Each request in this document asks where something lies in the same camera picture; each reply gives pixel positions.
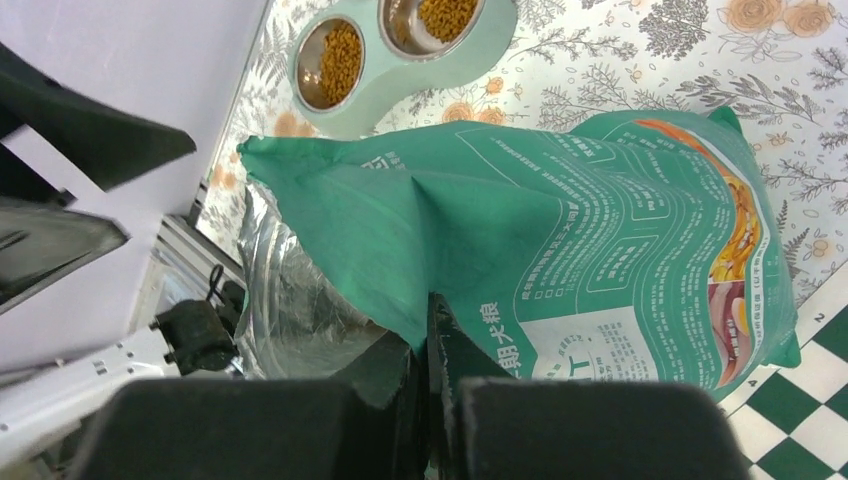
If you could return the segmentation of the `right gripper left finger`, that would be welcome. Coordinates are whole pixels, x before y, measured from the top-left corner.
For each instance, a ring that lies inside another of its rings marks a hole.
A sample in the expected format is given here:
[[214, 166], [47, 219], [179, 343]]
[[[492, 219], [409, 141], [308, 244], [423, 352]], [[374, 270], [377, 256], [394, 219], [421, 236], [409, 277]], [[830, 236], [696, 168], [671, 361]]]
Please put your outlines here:
[[96, 415], [74, 479], [411, 479], [421, 368], [383, 335], [325, 379], [139, 380]]

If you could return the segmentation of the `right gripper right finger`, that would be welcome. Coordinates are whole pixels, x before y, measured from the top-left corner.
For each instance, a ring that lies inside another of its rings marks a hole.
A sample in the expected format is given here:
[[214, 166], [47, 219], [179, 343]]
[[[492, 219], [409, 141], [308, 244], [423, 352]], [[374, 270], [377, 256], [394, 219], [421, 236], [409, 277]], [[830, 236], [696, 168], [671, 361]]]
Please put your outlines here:
[[431, 463], [441, 479], [745, 479], [728, 421], [697, 388], [518, 380], [431, 294]]

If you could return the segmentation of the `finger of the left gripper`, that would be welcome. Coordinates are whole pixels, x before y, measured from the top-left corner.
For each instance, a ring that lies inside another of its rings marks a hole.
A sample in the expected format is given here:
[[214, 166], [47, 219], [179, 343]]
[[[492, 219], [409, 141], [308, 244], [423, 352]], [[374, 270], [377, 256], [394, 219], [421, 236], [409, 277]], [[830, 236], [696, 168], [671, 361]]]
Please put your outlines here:
[[1, 137], [39, 133], [103, 190], [196, 151], [188, 133], [130, 115], [74, 90], [1, 47]]
[[15, 308], [129, 239], [109, 218], [3, 198], [1, 311]]

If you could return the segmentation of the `green dog food bag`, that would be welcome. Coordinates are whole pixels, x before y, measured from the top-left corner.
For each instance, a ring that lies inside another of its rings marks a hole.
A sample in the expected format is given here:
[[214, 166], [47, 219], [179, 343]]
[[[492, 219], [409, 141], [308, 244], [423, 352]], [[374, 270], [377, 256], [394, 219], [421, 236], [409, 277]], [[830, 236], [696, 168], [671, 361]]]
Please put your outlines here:
[[432, 294], [519, 379], [672, 381], [722, 399], [757, 367], [800, 364], [776, 217], [728, 107], [238, 151], [236, 339], [251, 376], [328, 376], [385, 332], [421, 353]]

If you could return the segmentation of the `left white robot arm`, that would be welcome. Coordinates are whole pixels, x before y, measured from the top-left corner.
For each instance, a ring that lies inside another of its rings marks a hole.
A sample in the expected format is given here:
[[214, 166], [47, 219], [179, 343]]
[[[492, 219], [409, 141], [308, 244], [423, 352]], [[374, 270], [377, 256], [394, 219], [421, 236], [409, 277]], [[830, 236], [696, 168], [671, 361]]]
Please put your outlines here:
[[[1, 133], [28, 127], [110, 190], [194, 152], [184, 131], [136, 117], [67, 89], [8, 48], [1, 51]], [[122, 247], [113, 220], [71, 209], [8, 149], [1, 152], [1, 308], [9, 311], [58, 280]], [[231, 371], [230, 325], [210, 289], [148, 315], [139, 330], [87, 357], [36, 373], [1, 391], [1, 463], [30, 459], [70, 433], [127, 383]]]

